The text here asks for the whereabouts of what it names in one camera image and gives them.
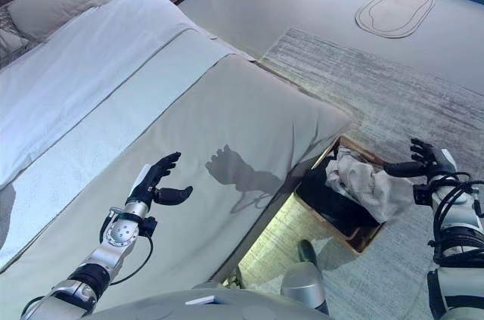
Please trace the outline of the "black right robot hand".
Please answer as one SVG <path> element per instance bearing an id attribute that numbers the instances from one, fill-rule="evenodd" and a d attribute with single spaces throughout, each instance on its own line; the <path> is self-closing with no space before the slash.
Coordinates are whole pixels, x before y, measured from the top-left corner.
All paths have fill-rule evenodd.
<path id="1" fill-rule="evenodd" d="M 396 178 L 416 178 L 426 176 L 428 182 L 437 179 L 456 180 L 457 169 L 453 159 L 449 159 L 443 149 L 418 138 L 411 139 L 410 162 L 383 163 L 385 173 Z"/>

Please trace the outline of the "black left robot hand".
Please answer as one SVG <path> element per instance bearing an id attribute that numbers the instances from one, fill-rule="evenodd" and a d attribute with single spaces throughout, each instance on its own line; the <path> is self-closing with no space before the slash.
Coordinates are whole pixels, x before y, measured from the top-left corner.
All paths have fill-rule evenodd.
<path id="1" fill-rule="evenodd" d="M 167 155 L 141 173 L 141 181 L 135 184 L 126 203 L 140 201 L 151 207 L 152 203 L 164 206 L 176 206 L 185 202 L 193 191 L 191 186 L 185 189 L 157 188 L 160 180 L 171 173 L 182 154 L 175 152 Z"/>

